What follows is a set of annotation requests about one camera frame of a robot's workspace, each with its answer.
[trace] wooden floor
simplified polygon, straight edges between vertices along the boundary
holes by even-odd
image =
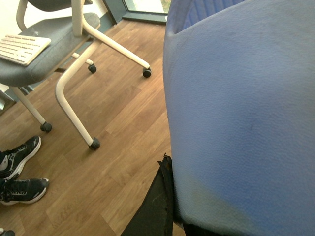
[[[33,135],[42,146],[19,179],[45,177],[46,195],[32,205],[0,206],[0,227],[17,236],[118,236],[142,203],[158,170],[171,154],[162,80],[165,26],[122,21],[106,34],[150,63],[153,74],[105,45],[91,59],[97,72],[81,68],[65,96],[101,147],[88,148],[58,106],[57,74],[29,100],[53,130],[46,134],[21,103],[0,116],[1,150]],[[185,235],[174,226],[174,235]]]

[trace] keyboard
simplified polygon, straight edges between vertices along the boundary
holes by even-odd
[[[23,35],[6,35],[0,41],[0,58],[27,66],[49,44],[49,38]]]

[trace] shoelace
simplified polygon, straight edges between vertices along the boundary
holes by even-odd
[[[21,144],[18,147],[12,149],[12,150],[4,151],[3,154],[6,154],[6,155],[10,156],[10,155],[16,154],[16,153],[18,153],[18,152],[20,152],[20,151],[22,151],[22,150],[24,150],[26,148],[27,148],[27,146],[25,144]]]
[[[6,180],[1,188],[0,199],[5,202],[10,202],[13,195],[26,195],[28,180]]]

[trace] sneaker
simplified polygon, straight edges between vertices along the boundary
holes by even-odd
[[[0,203],[13,205],[16,203],[31,204],[41,199],[48,187],[48,179],[32,178],[27,180],[4,180],[0,185]]]
[[[15,149],[4,151],[4,161],[8,162],[8,166],[0,171],[0,178],[11,179],[19,176],[25,163],[38,152],[40,145],[41,138],[34,136]]]
[[[12,230],[6,231],[0,228],[0,236],[15,236],[15,233]]]

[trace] black caster wheel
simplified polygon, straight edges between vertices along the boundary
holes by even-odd
[[[50,123],[47,123],[47,122],[43,123],[43,124],[40,126],[40,130],[41,130],[41,131],[44,131],[44,132],[47,132],[47,133],[50,132],[51,129],[52,129],[51,124],[50,124]]]
[[[90,149],[96,150],[100,146],[100,142],[97,138],[93,138],[93,143],[89,146]]]
[[[142,74],[144,77],[149,78],[152,75],[151,68],[148,68],[148,69],[143,68]]]
[[[93,65],[89,65],[88,67],[89,71],[94,74],[96,72],[96,66],[93,64]]]

